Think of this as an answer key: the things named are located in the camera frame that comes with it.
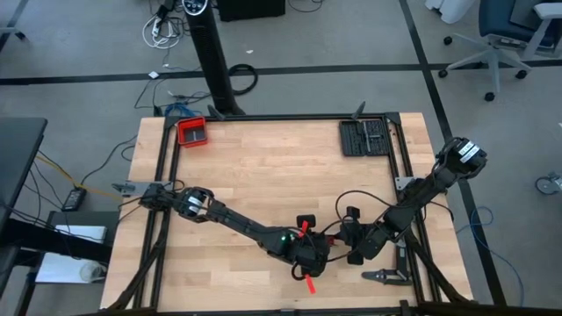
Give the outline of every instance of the red handle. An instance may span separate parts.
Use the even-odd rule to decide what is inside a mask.
[[[308,222],[304,220],[302,222],[302,227],[300,229],[301,229],[301,232],[299,232],[299,238],[302,238],[302,236],[305,235],[306,230],[308,229]]]
[[[306,279],[306,285],[308,285],[308,290],[310,291],[310,294],[316,294],[316,288],[314,288],[313,279],[310,277],[310,275],[305,275],[305,279]]]

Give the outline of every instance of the red object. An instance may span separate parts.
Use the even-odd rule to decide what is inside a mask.
[[[205,118],[188,118],[177,122],[177,142],[184,147],[205,145],[207,143]]]
[[[310,277],[310,275],[305,275],[305,279],[306,279],[306,285],[308,285],[308,290],[310,291],[310,294],[316,294],[316,288],[314,287],[313,279]]]
[[[308,229],[308,222],[304,220],[300,229],[302,230],[302,232],[299,232],[299,238],[302,238],[302,236],[305,235],[306,230]]]

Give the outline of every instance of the yellow cable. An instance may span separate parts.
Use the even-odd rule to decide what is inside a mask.
[[[88,190],[88,191],[90,191],[90,192],[92,192],[92,193],[96,193],[96,194],[99,194],[99,195],[103,195],[103,196],[106,196],[106,197],[109,197],[109,198],[114,198],[114,199],[118,200],[119,202],[121,202],[121,201],[123,200],[123,198],[120,197],[120,196],[118,196],[118,195],[111,194],[111,193],[108,193],[108,192],[103,192],[102,190],[94,189],[94,188],[91,188],[91,187],[88,187],[88,186],[85,186],[85,185],[83,185],[83,184],[80,184],[80,183],[76,182],[76,181],[72,178],[72,176],[69,176],[66,172],[64,172],[64,170],[60,169],[57,165],[55,165],[54,163],[50,162],[49,160],[47,160],[47,159],[45,159],[45,158],[43,158],[43,157],[41,157],[41,156],[39,156],[39,155],[35,156],[35,158],[41,160],[42,162],[44,162],[44,163],[46,163],[47,165],[51,166],[53,169],[59,171],[59,172],[61,173],[61,175],[64,176],[65,178],[67,178],[72,184],[75,185],[75,187],[83,188],[83,189],[86,189],[86,190]]]

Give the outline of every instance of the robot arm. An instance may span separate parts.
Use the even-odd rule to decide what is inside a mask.
[[[436,158],[431,174],[409,183],[402,191],[401,202],[390,206],[381,220],[360,224],[358,210],[355,215],[348,214],[350,219],[342,220],[340,233],[335,238],[351,246],[348,263],[363,264],[363,258],[374,258],[387,241],[398,242],[409,232],[415,214],[424,205],[458,180],[475,177],[486,166],[486,153],[468,139],[454,138]],[[330,243],[324,233],[314,233],[306,228],[301,232],[290,226],[264,226],[229,209],[208,189],[193,187],[175,192],[154,183],[148,187],[140,204],[156,211],[171,207],[194,223],[212,221],[227,226],[256,241],[268,255],[293,267],[300,266],[303,276],[319,277],[326,263],[334,260],[328,260]],[[406,237],[414,241],[413,235]]]
[[[205,201],[208,201],[207,207],[204,207]],[[165,190],[161,184],[152,184],[140,204],[153,210],[172,207],[181,217],[194,223],[212,221],[224,225],[256,241],[268,255],[300,266],[302,276],[319,277],[326,267],[329,243],[325,234],[306,228],[306,232],[301,232],[297,227],[264,226],[226,207],[214,199],[208,189],[193,187],[176,193]]]

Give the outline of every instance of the desk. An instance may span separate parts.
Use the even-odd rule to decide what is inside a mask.
[[[413,172],[426,176],[434,154],[423,116],[402,113],[400,118]],[[188,186],[213,190],[228,207],[265,225],[294,226],[297,215],[313,213],[318,229],[322,229],[337,219],[337,196],[351,189],[367,190],[395,203],[388,157],[342,156],[338,122],[209,123],[209,144],[180,149],[177,179]],[[141,121],[130,180],[154,180],[162,129],[163,118]],[[164,175],[169,173],[174,139],[172,131]],[[396,157],[400,157],[397,144],[393,141]],[[404,175],[404,166],[398,164]],[[438,197],[436,202],[446,203],[444,197]],[[358,195],[343,198],[342,210],[347,205],[361,208],[362,221],[374,220],[385,209],[373,199]],[[136,206],[124,207],[122,214]],[[102,307],[118,297],[139,266],[147,223],[146,210],[142,210],[119,225]],[[428,206],[427,213],[426,227],[436,264],[461,294],[470,297],[449,214],[434,205]],[[362,271],[393,267],[391,243],[363,266],[350,266],[345,260],[329,263],[322,276],[314,279],[315,295],[308,293],[304,282],[291,278],[290,266],[269,258],[252,240],[221,225],[195,225],[172,212],[167,245],[158,305],[161,312],[387,307],[397,306],[402,299],[415,305],[413,287],[383,285],[360,277]],[[330,257],[347,250],[344,246],[334,247]],[[430,298],[424,268],[420,272],[426,298]],[[148,305],[152,278],[149,274],[144,305]]]

